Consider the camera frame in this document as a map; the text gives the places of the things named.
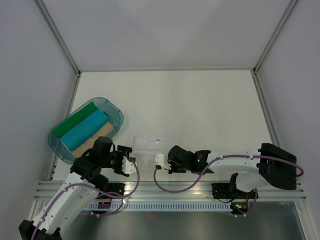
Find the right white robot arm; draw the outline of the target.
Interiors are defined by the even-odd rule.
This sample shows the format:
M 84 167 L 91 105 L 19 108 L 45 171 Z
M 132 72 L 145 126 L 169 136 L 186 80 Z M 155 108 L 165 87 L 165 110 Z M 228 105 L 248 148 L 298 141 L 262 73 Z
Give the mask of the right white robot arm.
M 245 153 L 221 153 L 210 150 L 187 151 L 173 146 L 168 152 L 170 173 L 191 172 L 199 176 L 228 172 L 228 192 L 235 198 L 254 189 L 272 186 L 293 191 L 297 188 L 297 158 L 271 144 Z

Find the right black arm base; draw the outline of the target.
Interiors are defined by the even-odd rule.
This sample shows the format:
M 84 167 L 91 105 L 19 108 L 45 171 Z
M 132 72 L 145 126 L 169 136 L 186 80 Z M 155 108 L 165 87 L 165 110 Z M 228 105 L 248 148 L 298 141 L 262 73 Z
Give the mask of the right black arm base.
M 250 192 L 240 191 L 238 189 L 230 190 L 228 183 L 212 183 L 211 193 L 215 200 L 246 200 L 254 199 L 256 192 L 251 190 Z

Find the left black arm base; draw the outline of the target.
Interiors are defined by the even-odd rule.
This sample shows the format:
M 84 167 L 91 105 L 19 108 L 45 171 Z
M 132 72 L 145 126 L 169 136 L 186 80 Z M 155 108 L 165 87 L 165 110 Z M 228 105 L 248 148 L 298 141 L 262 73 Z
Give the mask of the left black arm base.
M 109 183 L 106 192 L 113 196 L 123 196 L 125 192 L 125 184 L 124 183 Z M 112 199 L 112 197 L 100 194 L 96 198 L 97 200 L 100 199 Z

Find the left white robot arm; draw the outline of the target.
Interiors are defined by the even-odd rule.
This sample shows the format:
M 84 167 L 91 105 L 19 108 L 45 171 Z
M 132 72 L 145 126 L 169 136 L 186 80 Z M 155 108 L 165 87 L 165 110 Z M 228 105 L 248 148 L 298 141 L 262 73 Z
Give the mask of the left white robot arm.
M 115 145 L 109 137 L 100 136 L 93 147 L 76 158 L 63 184 L 48 204 L 32 220 L 23 220 L 18 230 L 23 240 L 60 240 L 84 208 L 96 198 L 123 201 L 129 194 L 109 189 L 109 179 L 102 169 L 129 177 L 138 173 L 130 157 L 133 149 Z

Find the white t shirt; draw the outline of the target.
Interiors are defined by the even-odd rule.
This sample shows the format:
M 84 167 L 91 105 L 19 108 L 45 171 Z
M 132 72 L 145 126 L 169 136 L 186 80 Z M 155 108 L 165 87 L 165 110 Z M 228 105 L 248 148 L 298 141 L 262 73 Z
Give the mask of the white t shirt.
M 136 135 L 133 140 L 133 154 L 139 162 L 154 165 L 154 156 L 168 153 L 172 147 L 180 144 L 177 136 L 155 137 L 144 134 Z

